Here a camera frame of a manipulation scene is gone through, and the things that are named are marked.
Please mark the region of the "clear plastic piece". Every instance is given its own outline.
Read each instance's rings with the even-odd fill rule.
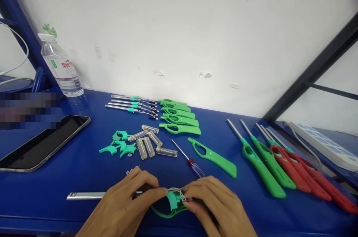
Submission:
[[[141,155],[142,160],[146,159],[148,157],[148,155],[147,155],[147,152],[143,145],[142,138],[137,139],[136,143],[137,143],[139,154]]]
[[[137,133],[137,134],[133,134],[132,136],[129,136],[128,137],[128,141],[129,142],[133,142],[134,140],[137,140],[137,139],[139,139],[139,138],[141,138],[142,136],[145,136],[145,135],[147,135],[148,134],[148,131],[147,130],[144,130],[144,131],[141,131],[141,132],[139,132],[139,133]]]
[[[158,147],[161,147],[163,145],[163,143],[153,132],[148,132],[148,135]]]
[[[144,139],[144,144],[147,147],[149,157],[153,157],[156,153],[154,152],[154,148],[152,146],[152,143],[150,142],[149,137],[144,137],[143,139]]]
[[[178,151],[171,150],[171,149],[164,149],[162,147],[157,147],[156,151],[158,154],[171,156],[171,157],[176,157],[178,155]]]
[[[148,125],[142,125],[142,130],[152,131],[154,133],[158,133],[159,129],[150,127]]]

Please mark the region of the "black metal frame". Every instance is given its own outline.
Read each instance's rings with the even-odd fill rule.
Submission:
[[[358,13],[346,24],[336,37],[325,47],[309,67],[264,115],[267,122],[274,122],[306,90],[317,88],[323,91],[358,100],[358,95],[346,93],[314,83],[358,40]]]

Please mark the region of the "green plastic handle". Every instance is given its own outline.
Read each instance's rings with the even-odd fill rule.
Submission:
[[[166,124],[161,123],[159,124],[159,127],[165,128],[168,132],[171,132],[172,134],[178,134],[181,132],[187,132],[187,133],[193,133],[193,134],[199,134],[201,135],[201,130],[198,127],[194,126],[185,126],[185,125],[175,125],[175,124]]]
[[[236,168],[235,164],[233,164],[232,162],[228,161],[227,159],[221,157],[219,154],[215,153],[211,149],[209,149],[206,146],[204,146],[203,144],[199,143],[197,140],[194,140],[194,139],[189,137],[188,141],[190,143],[192,143],[195,152],[200,157],[202,157],[203,159],[211,160],[212,162],[217,164],[219,167],[221,167],[224,171],[226,171],[229,175],[231,175],[233,178],[236,178],[236,176],[237,176],[237,168]],[[204,155],[202,155],[197,150],[197,148],[195,147],[195,144],[197,144],[198,146],[201,146],[203,149],[205,149],[206,152],[205,152]]]
[[[266,168],[261,159],[256,155],[252,147],[246,142],[244,138],[241,138],[240,141],[243,144],[242,152],[244,156],[252,163],[256,171],[260,175],[262,181],[264,182],[268,192],[276,198],[286,198],[286,193],[283,191],[282,187],[277,183],[276,179],[272,176],[270,171]]]
[[[257,150],[260,152],[262,158],[264,159],[268,169],[271,171],[272,175],[276,178],[280,185],[296,189],[296,184],[291,180],[291,178],[286,174],[286,172],[281,168],[275,159],[275,155],[270,149],[267,148],[264,144],[260,143],[255,136],[250,137],[254,143]]]
[[[191,125],[194,127],[199,127],[199,121],[197,121],[196,119],[189,119],[189,118],[172,115],[172,114],[166,114],[166,113],[163,114],[163,116],[161,116],[160,118],[165,119],[167,122],[171,124],[177,124],[177,125],[183,124],[183,125]]]
[[[158,100],[158,102],[162,105],[162,103],[172,103],[175,105],[183,105],[183,106],[188,106],[186,103],[181,103],[181,102],[176,102],[170,99],[163,99],[163,100]]]
[[[186,111],[186,112],[191,112],[191,109],[187,106],[184,105],[175,105],[175,104],[171,104],[171,103],[161,103],[162,106],[166,107],[166,108],[171,108],[171,109],[176,109],[176,110],[180,110],[180,111]]]
[[[181,110],[177,110],[177,109],[173,109],[173,108],[167,108],[167,107],[162,107],[160,110],[163,110],[167,114],[172,114],[172,115],[176,115],[176,116],[182,116],[182,117],[185,117],[185,118],[195,119],[195,114],[194,113],[181,111]]]

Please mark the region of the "wire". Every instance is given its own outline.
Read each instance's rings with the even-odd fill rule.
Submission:
[[[317,157],[317,155],[316,155],[307,145],[305,145],[305,143],[302,142],[301,139],[298,138],[298,136],[297,136],[295,130],[291,127],[291,125],[289,125],[286,121],[284,121],[283,124],[286,124],[288,127],[290,127],[290,129],[291,129],[293,135],[296,137],[296,139],[301,143],[301,145],[302,145],[305,149],[307,149],[308,152],[311,153],[312,156],[314,156],[314,158],[315,158],[315,159],[317,160],[317,162],[318,162],[319,167],[320,167],[321,169],[323,169],[323,168],[322,168],[323,165],[322,165],[322,162],[321,162],[321,160],[319,159],[319,157]]]
[[[12,78],[12,79],[9,79],[9,80],[5,80],[3,82],[0,82],[0,85],[4,85],[4,84],[7,84],[9,82],[12,82],[12,81],[15,81],[15,80],[19,80],[19,79],[27,79],[27,80],[30,80],[30,81],[34,81],[33,79],[31,78]]]
[[[20,67],[21,65],[23,65],[23,63],[24,63],[24,62],[27,60],[27,58],[29,57],[29,47],[27,46],[25,40],[24,40],[17,32],[15,32],[12,28],[10,28],[8,25],[4,24],[4,23],[1,22],[1,21],[0,21],[0,24],[6,26],[6,27],[9,28],[13,33],[15,33],[15,34],[22,40],[23,44],[24,44],[25,47],[26,47],[26,54],[25,54],[25,57],[24,57],[24,59],[22,60],[22,62],[21,62],[18,66],[16,66],[15,68],[13,68],[13,69],[7,70],[7,71],[5,71],[5,72],[1,72],[1,73],[0,73],[0,76],[2,76],[2,75],[5,75],[5,74],[7,74],[7,73],[9,73],[9,72],[11,72],[11,71],[13,71],[13,70],[15,70],[16,68]]]

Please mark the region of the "silver metal rod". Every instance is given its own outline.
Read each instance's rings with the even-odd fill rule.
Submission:
[[[267,134],[267,136],[271,139],[272,142],[276,142],[275,139],[271,136],[271,134],[269,134],[268,131],[266,131],[265,127],[263,127],[262,125],[260,125],[262,130]]]
[[[280,143],[280,145],[281,145],[282,147],[284,147],[285,149],[290,150],[290,149],[288,148],[288,146],[286,146],[269,128],[266,128],[266,129],[269,131],[270,134],[272,134],[272,136],[273,136],[274,138],[276,138],[276,140]]]
[[[137,198],[142,194],[143,192],[138,190],[134,193],[133,198]],[[104,195],[105,192],[71,192],[66,200],[100,200]]]
[[[252,136],[252,133],[250,132],[249,128],[246,126],[245,122],[244,122],[242,119],[240,119],[240,121],[241,121],[242,125],[244,126],[244,128],[245,128],[245,129],[247,130],[247,132],[249,133],[249,135]]]
[[[188,156],[185,155],[185,153],[180,149],[180,147],[176,144],[176,142],[174,142],[174,140],[172,139],[174,145],[176,145],[176,147],[180,150],[181,153],[183,153],[183,155],[186,157],[187,160],[189,160]]]
[[[133,104],[132,101],[121,101],[121,100],[115,100],[115,99],[112,99],[111,100],[112,102],[115,102],[115,103],[125,103],[125,104]]]
[[[125,107],[131,107],[131,105],[126,104],[120,104],[120,103],[108,103],[109,105],[117,105],[117,106],[125,106]]]
[[[259,130],[261,131],[262,135],[266,138],[266,141],[271,141],[271,139],[268,137],[266,132],[260,127],[260,125],[258,123],[256,123],[256,126],[259,128]]]
[[[126,107],[121,107],[121,106],[111,106],[111,105],[105,105],[105,107],[115,108],[115,109],[120,109],[120,110],[126,110],[126,111],[128,111],[128,108],[126,108]]]
[[[230,124],[230,127],[234,130],[234,132],[236,133],[236,135],[241,139],[242,136],[241,134],[238,132],[238,130],[235,128],[235,126],[232,124],[231,120],[227,119],[227,122]]]

